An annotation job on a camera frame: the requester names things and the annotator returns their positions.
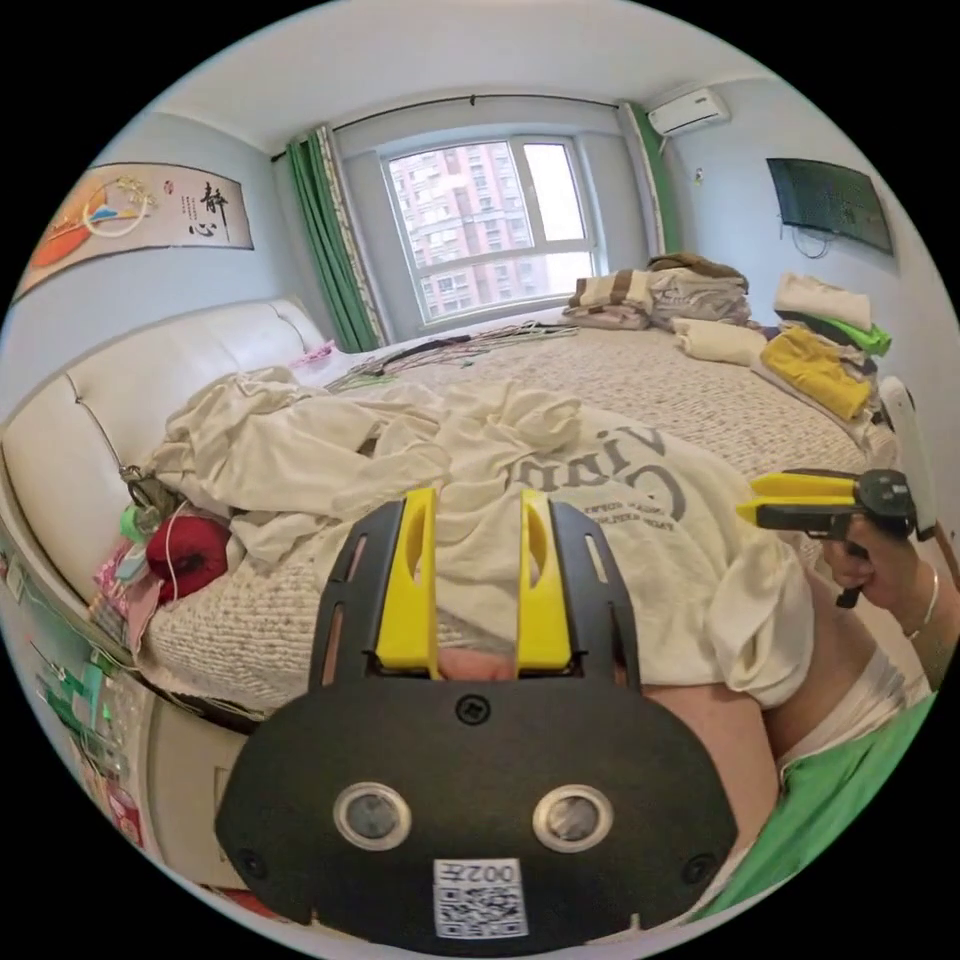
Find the green clothing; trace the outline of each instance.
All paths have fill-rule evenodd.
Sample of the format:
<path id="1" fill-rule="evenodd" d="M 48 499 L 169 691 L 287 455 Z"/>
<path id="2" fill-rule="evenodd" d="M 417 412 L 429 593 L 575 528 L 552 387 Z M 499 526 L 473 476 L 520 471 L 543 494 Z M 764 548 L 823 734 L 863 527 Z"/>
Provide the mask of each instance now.
<path id="1" fill-rule="evenodd" d="M 903 758 L 935 694 L 879 730 L 790 764 L 784 795 L 720 895 L 692 920 L 726 910 L 809 866 L 856 819 Z"/>
<path id="2" fill-rule="evenodd" d="M 844 323 L 842 320 L 834 320 L 833 317 L 823 317 L 818 313 L 812 313 L 810 316 L 815 317 L 822 323 L 829 323 L 830 326 L 836 327 L 845 333 L 864 353 L 870 356 L 885 356 L 890 349 L 890 344 L 893 342 L 893 337 L 891 337 L 886 330 L 881 330 L 876 324 L 870 328 L 869 332 L 864 332 L 859 327 L 852 327 L 849 323 Z"/>

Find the green curtain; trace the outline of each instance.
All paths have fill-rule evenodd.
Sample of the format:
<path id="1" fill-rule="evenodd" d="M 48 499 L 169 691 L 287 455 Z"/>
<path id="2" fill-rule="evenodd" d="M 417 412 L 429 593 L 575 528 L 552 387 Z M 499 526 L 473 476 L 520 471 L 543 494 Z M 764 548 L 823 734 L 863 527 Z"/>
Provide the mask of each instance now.
<path id="1" fill-rule="evenodd" d="M 375 350 L 384 345 L 385 339 L 355 244 L 341 220 L 344 211 L 339 184 L 324 157 L 321 134 L 311 134 L 303 142 L 291 141 L 287 159 L 337 346 L 344 353 Z"/>
<path id="2" fill-rule="evenodd" d="M 683 250 L 683 235 L 673 179 L 661 152 L 663 138 L 653 129 L 643 107 L 637 103 L 627 103 L 625 106 L 633 121 L 631 126 L 644 156 L 648 184 L 657 206 L 658 240 L 663 249 L 656 253 L 679 253 Z"/>

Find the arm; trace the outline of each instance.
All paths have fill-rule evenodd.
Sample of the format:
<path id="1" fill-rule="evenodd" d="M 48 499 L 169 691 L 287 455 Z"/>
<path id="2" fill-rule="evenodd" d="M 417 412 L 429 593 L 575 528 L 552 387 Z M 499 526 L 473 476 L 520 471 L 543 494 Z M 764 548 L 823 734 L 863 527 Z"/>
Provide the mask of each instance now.
<path id="1" fill-rule="evenodd" d="M 914 590 L 890 609 L 913 644 L 932 690 L 943 683 L 960 639 L 960 592 L 949 577 L 941 574 L 937 581 L 936 601 L 931 607 L 934 570 L 930 564 L 921 563 Z"/>
<path id="2" fill-rule="evenodd" d="M 875 607 L 887 610 L 910 639 L 932 690 L 943 682 L 960 634 L 960 592 L 952 578 L 937 576 L 913 544 L 883 533 L 856 517 L 848 538 L 867 551 L 868 560 L 845 546 L 826 543 L 823 556 L 844 588 L 860 587 Z"/>

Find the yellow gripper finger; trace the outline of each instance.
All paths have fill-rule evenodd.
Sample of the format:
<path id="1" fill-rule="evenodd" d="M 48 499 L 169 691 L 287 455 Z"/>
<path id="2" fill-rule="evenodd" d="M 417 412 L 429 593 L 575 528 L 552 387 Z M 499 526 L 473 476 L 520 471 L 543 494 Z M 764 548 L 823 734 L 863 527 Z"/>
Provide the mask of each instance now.
<path id="1" fill-rule="evenodd" d="M 387 670 L 425 670 L 437 680 L 437 493 L 408 493 L 383 604 L 377 659 Z"/>
<path id="2" fill-rule="evenodd" d="M 550 502 L 542 493 L 524 490 L 522 511 L 517 675 L 560 673 L 570 665 L 572 651 Z"/>
<path id="3" fill-rule="evenodd" d="M 801 473 L 768 473 L 750 484 L 757 496 L 737 506 L 737 515 L 758 526 L 761 507 L 852 507 L 856 505 L 856 481 Z"/>
<path id="4" fill-rule="evenodd" d="M 817 498 L 816 502 L 853 499 L 856 481 L 847 477 L 811 476 L 805 473 L 768 473 L 750 486 L 759 497 Z"/>

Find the hand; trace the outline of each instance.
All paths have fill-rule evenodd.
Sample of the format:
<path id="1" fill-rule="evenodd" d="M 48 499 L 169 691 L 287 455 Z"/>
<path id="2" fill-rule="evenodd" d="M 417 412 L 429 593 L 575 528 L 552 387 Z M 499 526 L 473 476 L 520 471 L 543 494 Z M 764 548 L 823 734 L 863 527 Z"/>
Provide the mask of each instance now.
<path id="1" fill-rule="evenodd" d="M 495 653 L 476 650 L 440 650 L 437 665 L 444 680 L 470 680 L 482 683 L 490 680 L 512 680 L 513 659 Z"/>
<path id="2" fill-rule="evenodd" d="M 912 632 L 930 602 L 930 568 L 909 540 L 889 536 L 865 517 L 853 518 L 847 540 L 863 547 L 869 559 L 851 557 L 846 544 L 828 541 L 823 557 L 834 580 L 844 589 L 861 587 L 870 603 L 888 610 L 906 633 Z"/>

